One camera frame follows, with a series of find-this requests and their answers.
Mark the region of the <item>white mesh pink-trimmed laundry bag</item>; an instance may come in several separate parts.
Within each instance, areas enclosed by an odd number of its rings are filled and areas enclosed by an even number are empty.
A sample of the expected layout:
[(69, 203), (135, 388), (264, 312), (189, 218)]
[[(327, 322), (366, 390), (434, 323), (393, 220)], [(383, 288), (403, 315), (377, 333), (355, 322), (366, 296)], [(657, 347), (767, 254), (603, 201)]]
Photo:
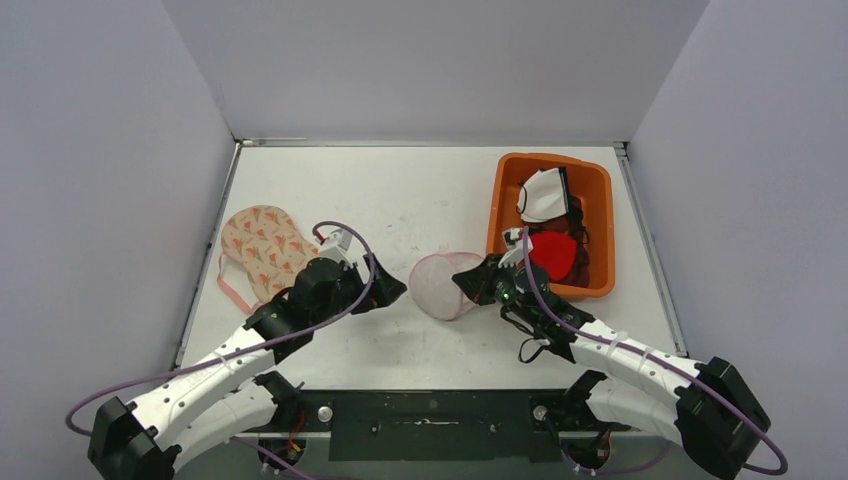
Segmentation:
[(483, 257), (472, 252), (434, 253), (421, 258), (412, 268), (408, 289), (416, 305), (427, 315), (453, 321), (475, 304), (453, 282), (452, 277), (477, 267)]

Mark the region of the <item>floral beige bra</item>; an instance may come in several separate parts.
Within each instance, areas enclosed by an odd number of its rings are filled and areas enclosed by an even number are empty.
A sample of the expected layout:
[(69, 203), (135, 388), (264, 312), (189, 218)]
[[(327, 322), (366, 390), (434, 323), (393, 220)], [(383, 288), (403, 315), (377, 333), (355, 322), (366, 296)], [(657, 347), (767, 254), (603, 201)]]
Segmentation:
[[(297, 274), (318, 254), (317, 246), (301, 234), (289, 214), (270, 205), (251, 206), (230, 217), (221, 229), (220, 246), (217, 285), (245, 314), (293, 286)], [(244, 274), (252, 301), (227, 283), (228, 266)]]

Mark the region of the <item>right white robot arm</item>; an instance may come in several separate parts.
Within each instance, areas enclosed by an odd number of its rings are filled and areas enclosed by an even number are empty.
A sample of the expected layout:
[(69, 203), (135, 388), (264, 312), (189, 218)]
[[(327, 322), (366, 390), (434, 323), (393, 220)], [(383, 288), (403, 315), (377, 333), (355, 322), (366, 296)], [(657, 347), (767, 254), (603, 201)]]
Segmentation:
[(732, 363), (657, 350), (552, 292), (540, 267), (500, 260), (490, 255), (452, 281), (474, 304), (499, 304), (504, 319), (544, 341), (546, 350), (586, 368), (579, 392), (565, 402), (572, 425), (588, 429), (601, 421), (655, 433), (720, 479), (747, 468), (771, 421)]

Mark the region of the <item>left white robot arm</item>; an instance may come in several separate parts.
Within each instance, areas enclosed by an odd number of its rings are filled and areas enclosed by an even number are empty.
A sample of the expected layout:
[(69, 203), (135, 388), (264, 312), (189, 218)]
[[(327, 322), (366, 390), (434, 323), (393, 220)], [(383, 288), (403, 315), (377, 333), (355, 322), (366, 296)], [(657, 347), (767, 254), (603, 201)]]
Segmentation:
[(290, 428), (304, 414), (301, 393), (276, 366), (325, 323), (388, 307), (407, 290), (374, 255), (363, 258), (367, 279), (346, 261), (309, 261), (292, 286), (185, 374), (129, 402), (106, 401), (95, 414), (89, 461), (105, 479), (171, 479), (234, 435)]

